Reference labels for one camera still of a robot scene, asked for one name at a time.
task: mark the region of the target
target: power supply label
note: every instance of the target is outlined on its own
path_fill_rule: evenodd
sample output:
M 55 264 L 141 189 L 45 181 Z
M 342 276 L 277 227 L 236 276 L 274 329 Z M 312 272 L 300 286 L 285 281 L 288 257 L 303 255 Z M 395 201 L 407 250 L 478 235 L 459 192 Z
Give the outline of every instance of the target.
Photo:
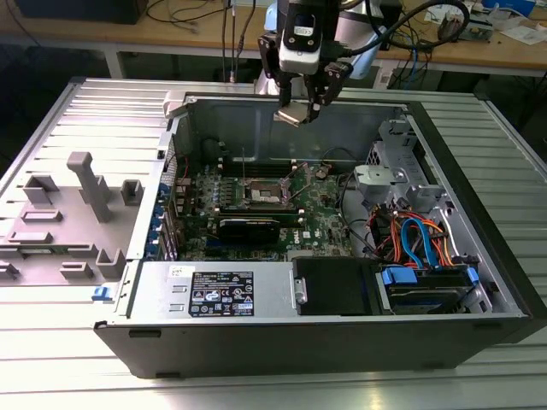
M 253 316 L 254 288 L 253 272 L 194 272 L 190 316 Z

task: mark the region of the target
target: wooden workbench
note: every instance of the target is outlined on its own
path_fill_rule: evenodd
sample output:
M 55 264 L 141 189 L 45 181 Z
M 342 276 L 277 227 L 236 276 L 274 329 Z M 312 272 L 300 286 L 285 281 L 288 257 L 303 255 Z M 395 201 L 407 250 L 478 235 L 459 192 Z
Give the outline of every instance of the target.
M 420 0 L 406 0 L 405 8 L 412 9 L 419 2 Z M 218 56 L 221 50 L 222 13 L 198 20 L 199 33 L 193 34 L 174 25 L 154 21 L 146 15 L 132 26 L 88 21 L 26 19 L 21 17 L 19 10 L 13 3 L 11 4 L 21 24 L 42 45 L 101 50 L 107 56 L 107 62 L 114 77 L 123 76 L 121 68 L 116 67 L 116 63 L 119 64 L 118 51 Z M 201 4 L 198 0 L 170 1 L 172 9 L 198 4 Z M 180 13 L 179 18 L 195 17 L 220 8 L 221 2 L 214 0 L 200 9 Z M 249 7 L 238 8 L 236 43 L 249 12 Z M 243 57 L 258 58 L 256 39 L 264 33 L 265 12 L 265 8 L 256 9 L 245 36 Z M 165 4 L 155 7 L 152 14 L 160 19 L 167 19 L 168 12 Z M 547 12 L 534 10 L 531 17 L 547 20 Z M 423 14 L 412 20 L 412 26 L 423 34 L 424 38 L 436 39 L 438 26 L 425 23 Z M 0 40 L 2 38 L 11 43 L 32 43 L 15 24 L 4 2 L 0 2 Z M 226 27 L 226 44 L 228 47 L 231 44 L 230 17 Z M 377 55 L 380 65 L 381 61 L 404 62 L 408 58 L 407 50 L 397 48 L 380 51 Z M 438 69 L 453 71 L 541 75 L 547 70 L 547 42 L 543 41 L 531 46 L 495 32 L 489 43 L 460 41 L 455 44 L 444 44 L 433 51 L 432 63 L 436 64 Z

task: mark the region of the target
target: table leg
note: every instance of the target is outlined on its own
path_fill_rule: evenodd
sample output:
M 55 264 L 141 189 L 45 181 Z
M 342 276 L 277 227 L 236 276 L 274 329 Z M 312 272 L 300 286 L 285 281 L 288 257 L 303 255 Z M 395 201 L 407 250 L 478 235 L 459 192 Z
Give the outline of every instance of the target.
M 126 77 L 126 72 L 118 50 L 113 45 L 109 44 L 103 49 L 103 53 L 106 58 L 106 63 L 109 66 L 110 78 L 124 79 Z
M 399 60 L 380 60 L 373 88 L 385 90 L 390 84 L 393 70 L 399 66 Z

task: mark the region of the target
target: motherboard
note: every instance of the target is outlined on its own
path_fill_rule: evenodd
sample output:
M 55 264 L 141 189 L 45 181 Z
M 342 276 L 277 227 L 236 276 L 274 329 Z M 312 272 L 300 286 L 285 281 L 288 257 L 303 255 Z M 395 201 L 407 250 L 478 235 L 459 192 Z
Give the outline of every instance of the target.
M 291 261 L 351 256 L 336 175 L 321 165 L 206 166 L 179 178 L 174 205 L 181 261 Z

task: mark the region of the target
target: circuit board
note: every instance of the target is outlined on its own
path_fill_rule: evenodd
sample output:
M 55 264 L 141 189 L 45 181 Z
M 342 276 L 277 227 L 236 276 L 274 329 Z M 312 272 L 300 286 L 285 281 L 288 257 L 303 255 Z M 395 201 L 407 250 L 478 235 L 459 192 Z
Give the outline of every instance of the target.
M 184 227 L 184 243 L 179 250 L 179 259 L 289 261 L 297 256 L 351 256 L 349 232 L 344 228 L 336 209 L 337 177 L 333 175 L 318 179 L 315 177 L 317 169 L 316 165 L 306 165 L 305 169 L 294 172 L 288 182 L 285 179 L 252 179 L 252 182 L 246 179 L 244 183 L 241 178 L 223 178 L 215 170 L 209 171 L 209 167 L 205 167 L 201 173 L 192 176 L 192 197 L 179 202 L 177 214 Z M 261 216 L 281 222 L 279 240 L 256 246 L 249 243 L 217 246 L 218 237 L 212 228 L 219 219 L 219 203 L 237 204 L 243 195 L 240 192 L 244 185 L 255 184 L 261 189 L 274 186 L 280 181 L 286 184 L 293 196 L 297 193 L 289 204 L 294 212 L 276 214 L 271 211 Z

